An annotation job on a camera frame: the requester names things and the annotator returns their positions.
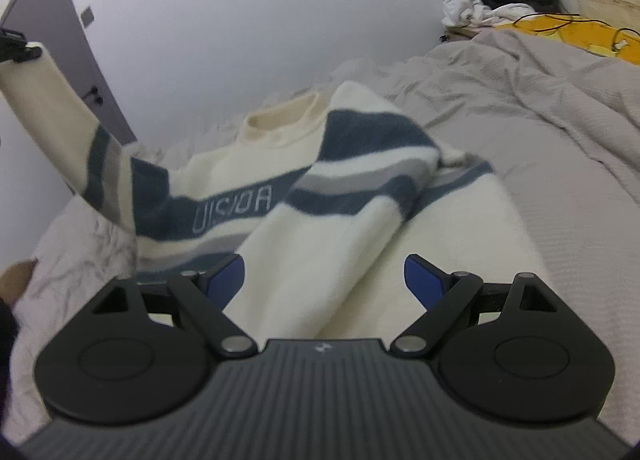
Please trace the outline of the grey bed sheet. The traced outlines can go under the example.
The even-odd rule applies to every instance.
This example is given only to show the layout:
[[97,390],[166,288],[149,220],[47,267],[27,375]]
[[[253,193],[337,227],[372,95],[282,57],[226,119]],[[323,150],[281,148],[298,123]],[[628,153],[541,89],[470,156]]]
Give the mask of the grey bed sheet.
[[[387,68],[349,61],[265,109],[349,81],[491,166],[541,256],[538,275],[613,354],[603,420],[638,440],[638,69],[502,30]],[[154,162],[122,148],[170,170],[215,150],[174,149]]]

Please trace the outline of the brown object at bedside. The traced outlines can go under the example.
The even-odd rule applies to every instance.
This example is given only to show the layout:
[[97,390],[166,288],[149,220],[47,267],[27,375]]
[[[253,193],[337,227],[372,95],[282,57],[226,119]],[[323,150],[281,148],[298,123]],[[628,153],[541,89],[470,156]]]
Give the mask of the brown object at bedside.
[[0,298],[7,306],[14,306],[24,294],[37,264],[37,260],[17,262],[2,272]]

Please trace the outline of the grey wall switch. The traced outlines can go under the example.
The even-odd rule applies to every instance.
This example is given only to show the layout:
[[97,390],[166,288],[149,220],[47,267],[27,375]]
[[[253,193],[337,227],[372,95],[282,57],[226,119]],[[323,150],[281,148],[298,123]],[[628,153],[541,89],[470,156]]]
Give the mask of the grey wall switch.
[[90,6],[86,7],[80,14],[80,21],[84,28],[88,28],[94,21],[94,13]]

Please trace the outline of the yellow pillow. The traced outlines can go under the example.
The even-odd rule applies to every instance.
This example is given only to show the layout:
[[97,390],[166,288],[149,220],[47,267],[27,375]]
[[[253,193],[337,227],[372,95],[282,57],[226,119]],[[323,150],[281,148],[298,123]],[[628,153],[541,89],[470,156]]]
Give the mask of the yellow pillow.
[[640,64],[639,32],[613,27],[603,20],[579,15],[536,14],[500,24],[497,29],[548,38],[593,55],[617,58],[636,66]]

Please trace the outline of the grey door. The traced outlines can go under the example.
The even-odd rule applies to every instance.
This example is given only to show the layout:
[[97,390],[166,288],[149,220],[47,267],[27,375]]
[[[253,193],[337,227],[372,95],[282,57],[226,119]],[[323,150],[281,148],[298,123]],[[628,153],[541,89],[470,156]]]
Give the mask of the grey door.
[[80,98],[96,85],[104,104],[86,105],[121,144],[137,140],[94,58],[72,0],[10,0],[1,25],[43,43]]

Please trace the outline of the white crumpled garment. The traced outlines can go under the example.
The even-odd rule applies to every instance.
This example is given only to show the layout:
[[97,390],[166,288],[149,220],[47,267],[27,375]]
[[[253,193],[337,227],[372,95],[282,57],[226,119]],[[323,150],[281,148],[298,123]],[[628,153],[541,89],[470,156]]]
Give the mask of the white crumpled garment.
[[482,0],[447,0],[442,3],[442,13],[442,25],[446,28],[484,28],[536,15],[536,10],[524,3],[509,3],[491,8]]

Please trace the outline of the white blue striped sweater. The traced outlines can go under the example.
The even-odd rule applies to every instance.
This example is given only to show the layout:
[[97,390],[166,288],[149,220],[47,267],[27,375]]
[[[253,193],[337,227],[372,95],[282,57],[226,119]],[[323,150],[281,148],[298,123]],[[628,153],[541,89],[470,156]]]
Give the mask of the white blue striped sweater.
[[122,148],[45,50],[5,61],[1,90],[66,183],[134,235],[140,280],[238,254],[242,286],[212,295],[257,342],[390,342],[423,313],[410,254],[495,282],[546,270],[485,160],[356,82],[252,113],[176,170]]

